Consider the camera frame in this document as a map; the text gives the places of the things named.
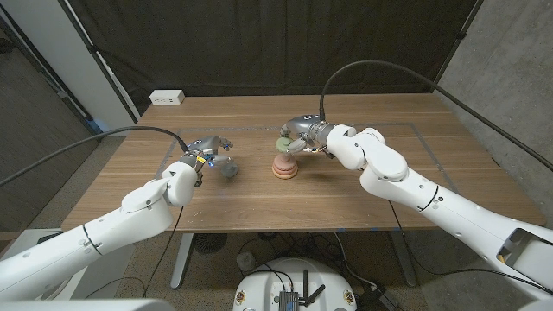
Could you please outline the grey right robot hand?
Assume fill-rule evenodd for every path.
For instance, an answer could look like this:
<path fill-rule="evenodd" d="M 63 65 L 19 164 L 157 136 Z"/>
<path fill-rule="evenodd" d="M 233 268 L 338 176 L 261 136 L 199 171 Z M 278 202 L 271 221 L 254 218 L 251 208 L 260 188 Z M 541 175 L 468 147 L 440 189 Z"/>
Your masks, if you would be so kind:
<path fill-rule="evenodd" d="M 281 127 L 276 147 L 289 154 L 323 152 L 329 156 L 327 136 L 333 128 L 318 115 L 294 117 Z"/>

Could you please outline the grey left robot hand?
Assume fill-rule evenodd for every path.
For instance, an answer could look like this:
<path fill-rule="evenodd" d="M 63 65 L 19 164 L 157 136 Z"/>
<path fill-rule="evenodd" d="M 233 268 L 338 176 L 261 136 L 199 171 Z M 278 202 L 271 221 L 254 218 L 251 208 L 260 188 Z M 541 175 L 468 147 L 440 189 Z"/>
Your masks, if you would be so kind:
<path fill-rule="evenodd" d="M 219 168 L 220 170 L 237 169 L 238 165 L 228 155 L 220 155 L 219 148 L 229 151 L 233 143 L 222 136 L 205 136 L 197 139 L 188 145 L 188 151 L 181 157 L 184 162 L 196 167 L 199 162 L 202 165 Z"/>

